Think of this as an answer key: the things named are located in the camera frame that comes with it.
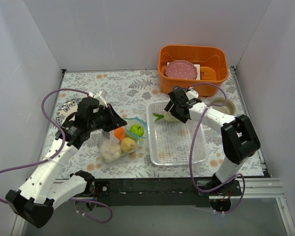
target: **food item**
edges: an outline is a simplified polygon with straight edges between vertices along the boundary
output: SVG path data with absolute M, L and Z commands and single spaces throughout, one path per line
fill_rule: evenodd
M 137 143 L 129 137 L 126 137 L 121 141 L 121 150 L 124 152 L 132 152 L 135 150 L 136 146 Z
M 114 130 L 114 135 L 121 142 L 126 137 L 126 130 L 124 127 L 119 127 Z
M 158 121 L 158 120 L 160 120 L 160 119 L 164 119 L 164 120 L 166 120 L 166 121 L 168 121 L 168 122 L 179 121 L 179 119 L 173 117 L 173 116 L 171 115 L 171 113 L 169 113 L 169 112 L 166 112 L 166 113 L 163 114 L 163 115 L 160 115 L 160 114 L 157 114 L 157 113 L 153 113 L 153 115 L 154 115 L 155 117 L 157 117 L 157 119 L 156 119 L 155 121 Z
M 144 128 L 139 124 L 134 124 L 130 128 L 130 132 L 138 135 L 139 137 L 142 137 L 144 135 Z
M 121 154 L 120 144 L 112 144 L 109 140 L 104 140 L 103 145 L 100 148 L 100 153 L 103 156 L 103 160 L 111 162 L 117 160 Z

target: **leafy vegetable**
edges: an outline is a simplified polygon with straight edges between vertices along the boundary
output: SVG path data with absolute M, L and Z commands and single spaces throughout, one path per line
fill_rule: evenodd
M 153 113 L 153 115 L 154 115 L 155 117 L 157 117 L 157 119 L 156 119 L 155 121 L 158 121 L 158 120 L 164 118 L 164 115 L 160 115 L 160 114 L 158 114 L 158 113 Z
M 158 121 L 158 120 L 160 120 L 160 119 L 164 119 L 164 120 L 166 120 L 166 121 L 168 121 L 168 122 L 179 121 L 179 119 L 173 117 L 169 112 L 166 112 L 166 113 L 163 114 L 163 115 L 160 115 L 160 114 L 158 114 L 158 113 L 153 113 L 153 115 L 154 115 L 155 117 L 157 117 L 157 119 L 156 119 L 155 121 Z

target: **orange fruit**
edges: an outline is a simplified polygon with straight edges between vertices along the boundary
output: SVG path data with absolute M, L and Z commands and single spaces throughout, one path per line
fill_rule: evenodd
M 126 136 L 126 130 L 124 127 L 119 127 L 117 129 L 115 129 L 114 132 L 115 132 L 115 137 L 118 138 L 120 142 Z

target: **pink plate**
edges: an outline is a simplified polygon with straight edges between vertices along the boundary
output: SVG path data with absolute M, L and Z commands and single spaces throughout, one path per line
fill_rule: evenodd
M 169 78 L 195 80 L 198 72 L 191 62 L 174 60 L 166 66 L 165 74 Z

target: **white wall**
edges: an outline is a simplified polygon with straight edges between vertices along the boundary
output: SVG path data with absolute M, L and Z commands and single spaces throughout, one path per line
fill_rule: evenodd
M 25 0 L 61 68 L 157 68 L 167 44 L 210 45 L 237 65 L 271 0 Z
M 238 65 L 266 165 L 280 177 L 295 223 L 295 0 L 275 0 Z
M 0 0 L 0 170 L 39 159 L 47 130 L 40 103 L 60 79 L 60 67 L 23 0 Z M 53 103 L 48 100 L 48 113 Z M 1 174 L 0 196 L 17 189 L 32 170 Z M 11 234 L 15 217 L 0 203 L 0 235 Z

